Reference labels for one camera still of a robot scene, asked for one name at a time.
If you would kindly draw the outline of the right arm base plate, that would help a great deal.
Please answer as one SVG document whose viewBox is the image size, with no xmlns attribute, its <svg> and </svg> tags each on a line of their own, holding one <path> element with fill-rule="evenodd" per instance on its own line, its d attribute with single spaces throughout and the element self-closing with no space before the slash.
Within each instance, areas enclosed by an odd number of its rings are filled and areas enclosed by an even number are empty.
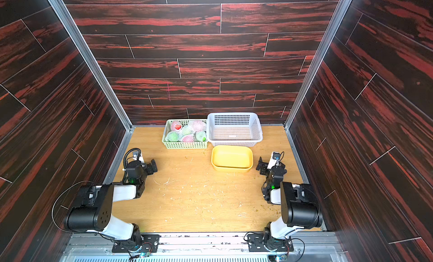
<svg viewBox="0 0 433 262">
<path fill-rule="evenodd" d="M 294 251 L 289 239 L 276 239 L 264 233 L 247 232 L 244 241 L 248 244 L 250 252 L 285 252 Z"/>
</svg>

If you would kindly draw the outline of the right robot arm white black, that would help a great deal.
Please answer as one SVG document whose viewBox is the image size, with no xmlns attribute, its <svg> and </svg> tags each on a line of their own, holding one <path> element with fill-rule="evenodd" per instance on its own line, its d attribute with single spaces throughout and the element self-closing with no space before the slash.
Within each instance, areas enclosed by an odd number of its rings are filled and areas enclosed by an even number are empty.
<svg viewBox="0 0 433 262">
<path fill-rule="evenodd" d="M 293 250 L 291 236 L 299 230 L 321 227 L 323 216 L 311 185 L 284 181 L 287 170 L 281 159 L 281 154 L 276 153 L 269 162 L 261 158 L 258 161 L 256 170 L 266 176 L 262 185 L 263 197 L 267 203 L 281 206 L 281 217 L 267 224 L 261 239 L 250 242 L 252 246 L 268 251 L 289 253 Z"/>
</svg>

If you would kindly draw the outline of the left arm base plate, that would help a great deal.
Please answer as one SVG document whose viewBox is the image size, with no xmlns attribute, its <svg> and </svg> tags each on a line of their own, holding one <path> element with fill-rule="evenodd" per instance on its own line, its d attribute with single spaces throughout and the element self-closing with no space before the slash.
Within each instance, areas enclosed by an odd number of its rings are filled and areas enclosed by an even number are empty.
<svg viewBox="0 0 433 262">
<path fill-rule="evenodd" d="M 115 241 L 112 247 L 113 253 L 156 253 L 159 248 L 160 235 L 158 234 L 141 234 L 136 238 L 124 241 Z"/>
</svg>

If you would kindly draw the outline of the red apple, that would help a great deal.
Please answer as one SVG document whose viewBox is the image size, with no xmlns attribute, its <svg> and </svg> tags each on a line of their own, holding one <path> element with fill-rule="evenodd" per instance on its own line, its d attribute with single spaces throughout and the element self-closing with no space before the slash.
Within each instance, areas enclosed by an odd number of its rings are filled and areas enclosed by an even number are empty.
<svg viewBox="0 0 433 262">
<path fill-rule="evenodd" d="M 170 124 L 171 131 L 180 132 L 182 127 L 183 127 L 182 123 L 178 120 L 174 120 Z"/>
</svg>

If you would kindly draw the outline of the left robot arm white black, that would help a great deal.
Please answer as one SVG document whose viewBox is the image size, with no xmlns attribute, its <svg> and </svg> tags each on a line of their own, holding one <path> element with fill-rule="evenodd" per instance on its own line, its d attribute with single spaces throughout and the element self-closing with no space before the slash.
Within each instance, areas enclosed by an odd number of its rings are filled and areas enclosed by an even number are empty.
<svg viewBox="0 0 433 262">
<path fill-rule="evenodd" d="M 149 164 L 140 158 L 126 164 L 125 178 L 120 183 L 84 185 L 78 190 L 66 217 L 64 226 L 72 232 L 98 232 L 115 241 L 142 243 L 139 227 L 112 214 L 115 202 L 135 200 L 145 190 L 147 176 L 158 171 L 154 159 Z"/>
</svg>

